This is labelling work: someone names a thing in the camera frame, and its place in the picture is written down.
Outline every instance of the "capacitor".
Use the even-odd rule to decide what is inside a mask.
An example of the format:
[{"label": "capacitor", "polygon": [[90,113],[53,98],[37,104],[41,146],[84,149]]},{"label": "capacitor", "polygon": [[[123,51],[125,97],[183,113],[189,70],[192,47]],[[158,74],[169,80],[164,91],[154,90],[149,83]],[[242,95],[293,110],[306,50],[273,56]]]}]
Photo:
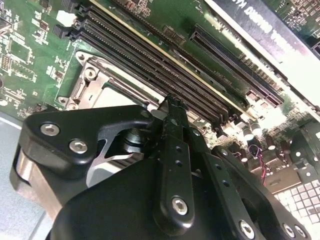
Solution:
[{"label": "capacitor", "polygon": [[243,132],[244,139],[246,141],[251,141],[254,138],[254,134],[252,133],[252,130],[251,130],[250,126],[246,125],[242,129],[242,132]]},{"label": "capacitor", "polygon": [[274,150],[276,148],[276,145],[272,136],[266,136],[265,142],[269,150]]},{"label": "capacitor", "polygon": [[283,154],[290,154],[291,153],[289,144],[286,140],[281,141],[280,146],[281,146],[281,150],[282,150]]},{"label": "capacitor", "polygon": [[262,129],[258,122],[254,122],[251,124],[252,133],[255,136],[261,136],[262,135]]},{"label": "capacitor", "polygon": [[241,154],[240,156],[241,162],[246,163],[248,161],[246,150],[244,150],[243,148],[240,149],[240,154]]}]

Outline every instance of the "black expansion slot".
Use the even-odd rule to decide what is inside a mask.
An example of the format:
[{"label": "black expansion slot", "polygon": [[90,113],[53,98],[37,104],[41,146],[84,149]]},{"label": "black expansion slot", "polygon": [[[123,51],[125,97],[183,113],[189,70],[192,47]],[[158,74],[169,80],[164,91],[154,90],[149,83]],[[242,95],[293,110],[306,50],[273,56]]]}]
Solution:
[{"label": "black expansion slot", "polygon": [[[61,29],[57,26],[55,32],[59,35]],[[219,96],[99,8],[80,8],[69,36],[95,47],[115,66],[139,76],[148,86],[181,96],[205,120],[219,122],[229,117],[229,106]]]},{"label": "black expansion slot", "polygon": [[241,62],[202,27],[196,25],[189,39],[210,56],[212,60],[228,70],[233,77],[242,82],[249,90],[271,106],[275,108],[284,103],[284,99],[267,82]]}]

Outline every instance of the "black metal bracket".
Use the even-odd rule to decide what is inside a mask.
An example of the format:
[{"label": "black metal bracket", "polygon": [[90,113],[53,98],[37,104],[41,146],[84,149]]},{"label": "black metal bracket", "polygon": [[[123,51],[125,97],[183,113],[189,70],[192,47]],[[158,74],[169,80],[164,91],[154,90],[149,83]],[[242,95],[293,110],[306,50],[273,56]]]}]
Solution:
[{"label": "black metal bracket", "polygon": [[192,227],[195,218],[189,146],[183,140],[188,118],[183,103],[171,95],[159,109],[167,117],[159,145],[162,168],[153,216],[165,233],[179,236]]},{"label": "black metal bracket", "polygon": [[[70,239],[80,239],[82,232],[94,239],[105,239],[108,234],[132,236],[135,224],[140,230],[132,239],[149,238],[151,234],[157,236],[154,239],[195,239],[195,233],[201,234],[200,239],[310,239],[304,227],[230,151],[217,146],[210,153],[204,137],[189,126],[187,107],[181,100],[169,95],[159,111],[166,115],[163,121],[141,106],[39,113],[25,121],[11,183],[17,185],[16,189],[29,184],[29,195],[37,194],[36,200],[46,210],[52,208],[53,218],[60,211],[52,230],[53,240],[60,239],[57,236],[61,226]],[[55,129],[44,134],[45,124],[54,125]],[[85,178],[97,156],[97,142],[106,140],[102,150],[105,154],[115,137],[129,129],[148,129],[148,142],[139,147],[145,158],[87,189]],[[70,144],[74,140],[81,141],[85,151],[72,150]],[[137,176],[137,166],[148,171],[139,173],[146,177]],[[128,199],[118,203],[123,195]],[[110,208],[124,209],[120,223],[126,221],[126,215],[136,218],[137,211],[145,215],[135,223],[126,222],[128,232],[115,232],[112,228],[106,230],[104,222],[100,222],[108,221],[103,216]],[[79,216],[80,213],[90,217]],[[110,217],[119,219],[117,213]],[[91,221],[99,224],[92,228]]]},{"label": "black metal bracket", "polygon": [[[19,145],[31,160],[63,178],[77,179],[85,176],[96,157],[99,140],[107,140],[108,149],[119,132],[144,129],[152,121],[152,115],[137,105],[34,114],[23,123]],[[57,126],[59,133],[43,134],[44,124]],[[84,142],[86,152],[72,151],[73,140]]]}]

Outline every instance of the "green circuit board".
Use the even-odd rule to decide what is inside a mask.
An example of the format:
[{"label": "green circuit board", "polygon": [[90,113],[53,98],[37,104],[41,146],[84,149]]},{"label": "green circuit board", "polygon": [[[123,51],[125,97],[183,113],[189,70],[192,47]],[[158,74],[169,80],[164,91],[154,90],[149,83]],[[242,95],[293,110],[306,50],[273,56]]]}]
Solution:
[{"label": "green circuit board", "polygon": [[319,0],[267,0],[265,2],[302,39],[320,38]]},{"label": "green circuit board", "polygon": [[[137,15],[160,32],[164,32],[165,29],[173,31],[172,39],[209,68],[214,73],[212,77],[223,86],[228,85],[241,96],[248,92],[246,86],[189,41],[195,24],[199,24],[235,56],[239,59],[243,57],[243,53],[204,18],[204,14],[209,12],[209,7],[202,0],[143,1],[145,5],[143,9],[136,9],[140,11]],[[0,78],[3,82],[0,103],[3,100],[6,102],[0,104],[0,111],[20,120],[41,110],[43,106],[64,110],[57,97],[68,96],[82,68],[74,53],[77,50],[87,50],[99,54],[81,41],[59,39],[52,33],[54,26],[59,24],[58,12],[65,9],[61,6],[62,0],[48,2],[49,5],[44,7],[43,0],[0,0],[1,20],[11,24],[10,31],[0,36]],[[158,37],[152,35],[136,20],[124,15],[123,10],[113,0],[97,2],[164,52],[175,56]],[[246,61],[246,64],[251,67],[252,72],[258,73],[265,81],[270,82],[268,76],[250,61]],[[220,90],[237,106],[244,107],[236,96],[224,92],[214,81],[204,80]],[[280,126],[269,130],[272,135],[283,132],[289,136],[310,117],[305,112],[299,112],[291,99],[281,90],[279,94],[284,99],[280,108],[287,119]]]},{"label": "green circuit board", "polygon": [[1,20],[12,28],[0,36],[0,99],[7,101],[0,111],[23,120],[39,105],[61,109],[58,92],[72,87],[79,65],[71,61],[75,45],[52,34],[60,8],[58,1],[48,10],[34,0],[4,2]]}]

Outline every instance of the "pcie slot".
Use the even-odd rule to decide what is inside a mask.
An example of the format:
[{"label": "pcie slot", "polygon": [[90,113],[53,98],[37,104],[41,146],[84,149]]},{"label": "pcie slot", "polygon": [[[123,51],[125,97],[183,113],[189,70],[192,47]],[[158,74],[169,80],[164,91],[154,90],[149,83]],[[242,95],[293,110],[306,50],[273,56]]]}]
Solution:
[{"label": "pcie slot", "polygon": [[190,74],[181,68],[175,67],[176,65],[172,63],[168,58],[166,58],[160,52],[155,51],[151,46],[146,44],[142,39],[136,37],[132,32],[128,31],[124,26],[119,24],[113,18],[107,16],[103,11],[101,11],[96,6],[92,6],[90,10],[83,12],[82,16],[89,16],[93,21],[103,26],[106,30],[116,34],[119,38],[125,41],[127,45],[132,46],[137,52],[143,55],[143,58],[149,58],[148,61],[152,61],[157,65],[159,70],[166,69],[169,71],[179,82],[184,82],[188,85],[188,88],[193,91],[198,91],[202,97],[209,100],[212,104],[215,104],[221,110],[227,112],[227,108],[224,106],[226,103],[222,101],[217,95],[209,91],[205,86],[199,84]]},{"label": "pcie slot", "polygon": [[190,38],[196,46],[210,56],[216,63],[224,67],[228,72],[241,81],[258,97],[277,107],[284,103],[284,99],[260,78],[252,69],[238,60],[228,49],[216,41],[200,26],[196,26]]},{"label": "pcie slot", "polygon": [[203,117],[205,120],[216,120],[220,117],[219,115],[213,115],[213,112],[207,112],[201,107],[201,105],[198,105],[192,97],[185,94],[183,91],[176,89],[166,82],[159,81],[158,79],[150,75],[145,69],[143,69],[142,66],[139,66],[139,64],[136,64],[135,62],[131,62],[130,59],[125,59],[124,56],[117,50],[112,49],[112,47],[106,45],[104,42],[94,37],[90,33],[81,31],[78,32],[78,34],[73,38],[82,40],[93,46],[102,54],[104,54],[105,58],[116,67],[121,68],[128,74],[135,76],[142,83],[157,90],[157,92],[159,92],[160,94],[171,93],[179,95],[186,103],[189,103],[188,106],[190,110],[192,110],[198,116]]}]

